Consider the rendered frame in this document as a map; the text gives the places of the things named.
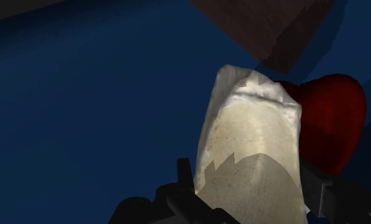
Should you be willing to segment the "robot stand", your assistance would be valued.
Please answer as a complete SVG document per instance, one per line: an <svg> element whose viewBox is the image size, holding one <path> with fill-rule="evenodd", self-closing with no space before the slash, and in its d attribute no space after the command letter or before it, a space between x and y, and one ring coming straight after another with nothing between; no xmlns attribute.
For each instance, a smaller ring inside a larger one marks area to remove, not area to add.
<svg viewBox="0 0 371 224"><path fill-rule="evenodd" d="M335 0L189 0L263 67L288 74Z"/></svg>

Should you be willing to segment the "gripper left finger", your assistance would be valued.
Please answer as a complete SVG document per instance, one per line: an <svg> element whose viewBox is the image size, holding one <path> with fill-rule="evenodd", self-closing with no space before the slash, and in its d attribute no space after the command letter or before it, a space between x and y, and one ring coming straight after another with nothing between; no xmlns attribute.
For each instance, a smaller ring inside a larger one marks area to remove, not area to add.
<svg viewBox="0 0 371 224"><path fill-rule="evenodd" d="M108 224L240 224L195 194L188 158L177 159L177 175L177 182L157 188L153 201L145 197L122 200Z"/></svg>

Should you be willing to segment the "cream white bread slice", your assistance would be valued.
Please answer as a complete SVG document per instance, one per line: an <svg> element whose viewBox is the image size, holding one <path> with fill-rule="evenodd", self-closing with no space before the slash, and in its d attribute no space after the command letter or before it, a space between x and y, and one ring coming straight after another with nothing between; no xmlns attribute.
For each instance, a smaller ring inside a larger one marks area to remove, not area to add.
<svg viewBox="0 0 371 224"><path fill-rule="evenodd" d="M301 115L280 83L223 66L199 139L195 193L240 224L308 224L298 154Z"/></svg>

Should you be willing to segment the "red apple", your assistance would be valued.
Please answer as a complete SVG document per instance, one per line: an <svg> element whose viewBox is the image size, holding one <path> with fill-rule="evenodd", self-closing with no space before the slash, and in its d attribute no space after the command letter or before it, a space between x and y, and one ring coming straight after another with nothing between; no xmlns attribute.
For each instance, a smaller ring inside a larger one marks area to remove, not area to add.
<svg viewBox="0 0 371 224"><path fill-rule="evenodd" d="M339 174L365 124L362 86L346 74L329 74L299 86L288 81L280 84L302 106L300 156L328 174Z"/></svg>

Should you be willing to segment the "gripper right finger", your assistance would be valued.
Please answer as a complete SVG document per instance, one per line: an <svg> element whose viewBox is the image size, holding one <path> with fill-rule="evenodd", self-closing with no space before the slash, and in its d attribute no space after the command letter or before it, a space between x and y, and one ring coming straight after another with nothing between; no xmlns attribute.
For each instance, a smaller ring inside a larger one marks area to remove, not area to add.
<svg viewBox="0 0 371 224"><path fill-rule="evenodd" d="M305 205L330 224L371 224L371 190L300 159Z"/></svg>

